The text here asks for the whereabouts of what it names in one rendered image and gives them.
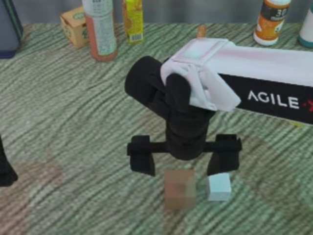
brown block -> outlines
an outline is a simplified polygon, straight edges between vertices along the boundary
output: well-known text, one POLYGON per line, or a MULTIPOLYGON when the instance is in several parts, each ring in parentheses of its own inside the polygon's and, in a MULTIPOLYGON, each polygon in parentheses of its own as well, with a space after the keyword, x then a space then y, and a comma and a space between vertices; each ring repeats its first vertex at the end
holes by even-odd
POLYGON ((194 207, 196 183, 192 170, 166 170, 164 173, 164 206, 168 210, 194 207))

spray can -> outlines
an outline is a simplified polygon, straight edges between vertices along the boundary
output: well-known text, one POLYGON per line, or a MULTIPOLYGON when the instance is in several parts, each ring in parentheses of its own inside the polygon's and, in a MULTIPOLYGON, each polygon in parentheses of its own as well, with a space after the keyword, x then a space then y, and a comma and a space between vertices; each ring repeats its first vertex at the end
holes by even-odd
POLYGON ((278 41, 291 0, 264 0, 258 25, 253 33, 254 40, 263 46, 278 41))
POLYGON ((301 45, 313 48, 313 4, 304 20, 298 40, 301 45))
POLYGON ((112 0, 83 0, 83 7, 92 57, 102 62, 113 60, 118 50, 112 0))

bottle label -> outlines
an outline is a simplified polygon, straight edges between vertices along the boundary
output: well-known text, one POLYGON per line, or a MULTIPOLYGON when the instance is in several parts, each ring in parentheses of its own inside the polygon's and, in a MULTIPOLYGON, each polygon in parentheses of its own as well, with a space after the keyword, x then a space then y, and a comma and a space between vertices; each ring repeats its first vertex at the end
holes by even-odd
POLYGON ((84 12, 89 16, 104 16, 113 11, 112 0, 83 0, 84 12))
POLYGON ((268 0, 264 0, 255 30, 256 35, 268 41, 277 39, 284 25, 289 5, 275 6, 268 0))
POLYGON ((99 55, 109 55, 116 50, 113 13, 104 17, 93 17, 94 33, 99 55))

white and teal container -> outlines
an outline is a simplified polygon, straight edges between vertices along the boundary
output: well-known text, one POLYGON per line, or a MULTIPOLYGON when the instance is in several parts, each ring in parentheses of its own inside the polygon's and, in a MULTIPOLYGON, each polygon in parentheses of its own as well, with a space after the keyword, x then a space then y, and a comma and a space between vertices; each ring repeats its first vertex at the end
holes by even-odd
POLYGON ((304 47, 313 48, 313 3, 304 20, 298 40, 304 47))

orange label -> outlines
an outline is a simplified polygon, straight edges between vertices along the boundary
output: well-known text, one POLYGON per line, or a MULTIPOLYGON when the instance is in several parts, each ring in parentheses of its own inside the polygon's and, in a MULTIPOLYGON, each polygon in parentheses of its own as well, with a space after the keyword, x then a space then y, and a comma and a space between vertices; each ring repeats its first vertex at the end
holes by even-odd
POLYGON ((256 35, 263 40, 275 40, 283 27, 289 4, 275 6, 265 0, 261 9, 256 35))

